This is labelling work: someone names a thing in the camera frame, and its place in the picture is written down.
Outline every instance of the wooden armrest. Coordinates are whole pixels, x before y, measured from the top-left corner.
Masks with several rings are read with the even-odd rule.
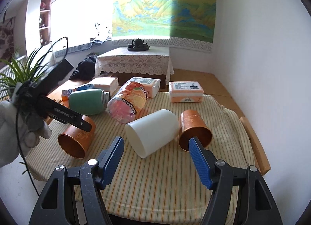
[[[256,166],[259,168],[261,175],[265,175],[269,170],[271,170],[266,153],[263,150],[263,147],[248,119],[246,117],[241,117],[240,121],[250,140],[255,155]]]
[[[63,103],[62,103],[62,100],[57,100],[56,102],[57,102],[58,104],[61,104],[61,105],[63,104]],[[52,122],[52,120],[53,120],[53,119],[52,119],[51,117],[48,116],[48,117],[45,119],[45,122],[47,123],[47,125],[49,125],[49,124]]]

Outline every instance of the window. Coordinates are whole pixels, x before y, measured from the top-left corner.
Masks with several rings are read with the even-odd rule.
[[[69,47],[86,44],[93,38],[104,41],[112,26],[112,2],[55,0],[51,4],[51,40],[67,36]]]

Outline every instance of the silver screw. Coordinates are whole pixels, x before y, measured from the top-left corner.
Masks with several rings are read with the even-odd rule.
[[[95,165],[97,163],[97,160],[96,159],[90,159],[88,162],[88,165]]]
[[[254,166],[254,165],[251,165],[251,166],[249,167],[249,169],[250,169],[252,172],[257,172],[257,167]]]
[[[61,165],[58,165],[58,166],[56,166],[56,170],[57,171],[61,171],[61,170],[63,170],[64,169],[64,166],[61,164]]]
[[[216,164],[219,165],[219,166],[224,166],[225,162],[223,160],[217,160]]]

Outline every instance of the black bag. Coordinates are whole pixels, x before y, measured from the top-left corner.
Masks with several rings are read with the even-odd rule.
[[[70,80],[91,80],[95,75],[96,56],[91,56],[80,62],[76,70],[70,76]]]

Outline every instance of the green thermos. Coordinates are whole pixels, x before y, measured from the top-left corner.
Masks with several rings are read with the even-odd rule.
[[[75,91],[69,97],[69,108],[82,115],[96,115],[107,108],[110,92],[101,89]]]

